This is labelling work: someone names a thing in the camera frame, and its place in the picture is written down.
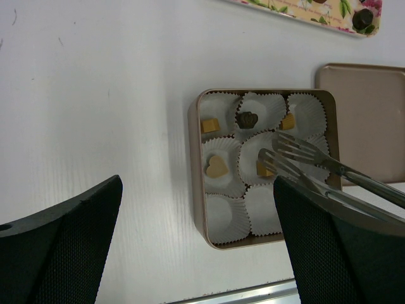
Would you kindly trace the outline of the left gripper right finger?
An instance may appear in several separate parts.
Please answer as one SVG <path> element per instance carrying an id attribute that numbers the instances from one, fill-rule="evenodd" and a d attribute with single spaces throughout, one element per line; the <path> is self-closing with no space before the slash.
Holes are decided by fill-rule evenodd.
<path id="1" fill-rule="evenodd" d="M 404 303 L 404 224 L 281 176 L 273 196 L 302 303 Z"/>

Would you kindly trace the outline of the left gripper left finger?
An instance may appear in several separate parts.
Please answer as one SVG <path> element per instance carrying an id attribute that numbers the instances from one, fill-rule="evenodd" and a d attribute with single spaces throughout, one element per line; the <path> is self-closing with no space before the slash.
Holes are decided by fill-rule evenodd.
<path id="1" fill-rule="evenodd" d="M 1 225 L 1 303 L 95 303 L 122 193 L 114 175 Z"/>

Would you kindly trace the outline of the metal tongs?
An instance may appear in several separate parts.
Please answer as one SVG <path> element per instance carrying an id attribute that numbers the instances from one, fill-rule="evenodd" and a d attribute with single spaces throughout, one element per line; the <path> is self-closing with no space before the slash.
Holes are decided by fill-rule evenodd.
<path id="1" fill-rule="evenodd" d="M 385 222 L 399 225 L 404 224 L 403 218 L 309 176 L 294 165 L 292 161 L 326 170 L 401 208 L 404 208 L 403 192 L 342 164 L 340 161 L 328 156 L 315 145 L 284 132 L 276 131 L 274 133 L 272 146 L 272 150 L 262 148 L 258 152 L 258 161 L 267 170 L 286 177 L 300 186 L 304 186 L 310 191 L 336 201 L 345 207 L 361 211 L 366 215 Z"/>

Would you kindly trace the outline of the yellow cube chocolate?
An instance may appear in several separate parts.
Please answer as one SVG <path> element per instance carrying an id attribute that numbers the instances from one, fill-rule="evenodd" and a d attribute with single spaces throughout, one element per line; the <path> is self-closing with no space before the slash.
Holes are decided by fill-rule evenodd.
<path id="1" fill-rule="evenodd" d="M 265 179 L 273 177 L 275 175 L 271 170 L 268 170 L 260 161 L 256 162 L 256 173 L 258 177 Z"/>

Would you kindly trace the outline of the yellow round chocolate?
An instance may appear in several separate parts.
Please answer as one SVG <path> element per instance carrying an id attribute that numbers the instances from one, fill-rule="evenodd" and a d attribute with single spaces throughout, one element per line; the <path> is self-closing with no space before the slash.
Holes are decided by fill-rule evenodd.
<path id="1" fill-rule="evenodd" d="M 286 117 L 281 121 L 281 130 L 291 130 L 296 126 L 296 120 L 292 113 L 288 113 Z"/>

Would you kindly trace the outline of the yellow heart chocolate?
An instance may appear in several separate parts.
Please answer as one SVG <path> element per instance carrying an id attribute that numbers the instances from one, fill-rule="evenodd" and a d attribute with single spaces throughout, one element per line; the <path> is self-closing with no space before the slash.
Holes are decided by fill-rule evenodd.
<path id="1" fill-rule="evenodd" d="M 217 179 L 224 175 L 227 175 L 229 169 L 221 156 L 214 155 L 209 159 L 208 167 L 206 169 L 206 175 L 209 178 Z"/>

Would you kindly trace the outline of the gold tin lid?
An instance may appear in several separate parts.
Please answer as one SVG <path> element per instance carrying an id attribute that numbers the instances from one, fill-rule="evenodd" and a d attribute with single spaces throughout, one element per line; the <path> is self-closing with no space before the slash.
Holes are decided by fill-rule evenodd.
<path id="1" fill-rule="evenodd" d="M 315 86 L 335 99 L 341 162 L 386 184 L 404 182 L 404 68 L 329 63 Z"/>

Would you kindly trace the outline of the dark crown chocolate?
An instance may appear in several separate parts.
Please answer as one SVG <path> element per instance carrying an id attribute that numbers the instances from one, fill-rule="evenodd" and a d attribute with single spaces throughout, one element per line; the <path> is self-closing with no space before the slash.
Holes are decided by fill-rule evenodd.
<path id="1" fill-rule="evenodd" d="M 250 111 L 238 113 L 236 122 L 240 129 L 253 129 L 258 122 L 258 115 Z"/>

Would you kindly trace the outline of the yellow square chocolate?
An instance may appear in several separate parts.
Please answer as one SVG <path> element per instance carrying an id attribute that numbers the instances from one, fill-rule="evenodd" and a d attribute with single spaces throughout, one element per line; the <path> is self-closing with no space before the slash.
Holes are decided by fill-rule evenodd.
<path id="1" fill-rule="evenodd" d="M 211 133 L 211 132 L 217 132 L 219 131 L 220 124 L 217 118 L 210 118 L 207 120 L 201 120 L 201 132 L 203 134 Z"/>

